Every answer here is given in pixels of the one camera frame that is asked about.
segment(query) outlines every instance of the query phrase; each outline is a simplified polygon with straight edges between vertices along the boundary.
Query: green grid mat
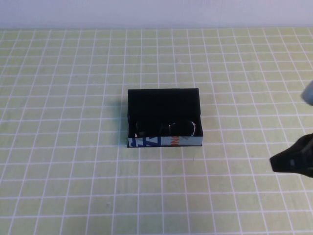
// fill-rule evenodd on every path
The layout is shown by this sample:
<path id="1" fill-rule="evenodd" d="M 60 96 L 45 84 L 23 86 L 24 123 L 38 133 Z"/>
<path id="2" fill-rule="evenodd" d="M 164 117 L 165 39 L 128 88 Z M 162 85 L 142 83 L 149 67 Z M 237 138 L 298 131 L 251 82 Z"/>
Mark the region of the green grid mat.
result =
<path id="1" fill-rule="evenodd" d="M 6 235 L 304 235 L 313 28 L 0 31 Z M 127 90 L 199 88 L 203 147 L 127 149 Z"/>

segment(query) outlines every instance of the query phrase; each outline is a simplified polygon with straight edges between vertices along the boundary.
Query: open box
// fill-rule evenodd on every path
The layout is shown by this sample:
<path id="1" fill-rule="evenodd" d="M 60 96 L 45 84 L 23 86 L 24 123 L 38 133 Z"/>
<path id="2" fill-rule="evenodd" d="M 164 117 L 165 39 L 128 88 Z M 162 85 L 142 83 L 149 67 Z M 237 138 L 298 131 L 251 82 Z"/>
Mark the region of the open box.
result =
<path id="1" fill-rule="evenodd" d="M 128 147 L 202 146 L 198 88 L 128 90 L 127 116 Z M 138 123 L 145 123 L 146 129 L 162 126 L 165 131 L 140 135 Z M 184 134 L 184 123 L 192 123 L 191 135 Z"/>

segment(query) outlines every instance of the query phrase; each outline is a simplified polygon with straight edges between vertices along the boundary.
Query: box side panel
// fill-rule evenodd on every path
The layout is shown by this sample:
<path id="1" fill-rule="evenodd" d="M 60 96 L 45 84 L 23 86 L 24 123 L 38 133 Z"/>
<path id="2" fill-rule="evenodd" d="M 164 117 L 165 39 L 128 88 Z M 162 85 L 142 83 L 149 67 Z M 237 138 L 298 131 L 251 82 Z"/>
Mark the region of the box side panel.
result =
<path id="1" fill-rule="evenodd" d="M 128 138 L 129 147 L 201 146 L 203 137 Z"/>

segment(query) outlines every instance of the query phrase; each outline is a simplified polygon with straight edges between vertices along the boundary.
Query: blue object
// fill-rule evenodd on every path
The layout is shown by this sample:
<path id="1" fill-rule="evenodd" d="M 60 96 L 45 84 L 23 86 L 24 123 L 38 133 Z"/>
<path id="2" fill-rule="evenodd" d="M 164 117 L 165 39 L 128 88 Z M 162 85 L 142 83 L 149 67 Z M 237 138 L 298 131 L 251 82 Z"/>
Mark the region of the blue object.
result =
<path id="1" fill-rule="evenodd" d="M 313 81 L 304 89 L 301 95 L 302 99 L 309 105 L 313 105 Z"/>

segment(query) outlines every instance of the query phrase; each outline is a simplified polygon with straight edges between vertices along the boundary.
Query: black round object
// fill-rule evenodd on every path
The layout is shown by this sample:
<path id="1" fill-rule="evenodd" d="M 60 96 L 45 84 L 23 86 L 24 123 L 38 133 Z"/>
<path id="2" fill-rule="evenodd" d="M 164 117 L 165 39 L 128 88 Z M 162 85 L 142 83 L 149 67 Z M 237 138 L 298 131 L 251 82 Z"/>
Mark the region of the black round object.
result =
<path id="1" fill-rule="evenodd" d="M 171 136 L 194 136 L 196 125 L 192 121 L 181 120 L 170 126 Z"/>
<path id="2" fill-rule="evenodd" d="M 161 131 L 161 123 L 156 120 L 140 120 L 136 122 L 136 134 L 138 137 L 158 136 Z"/>

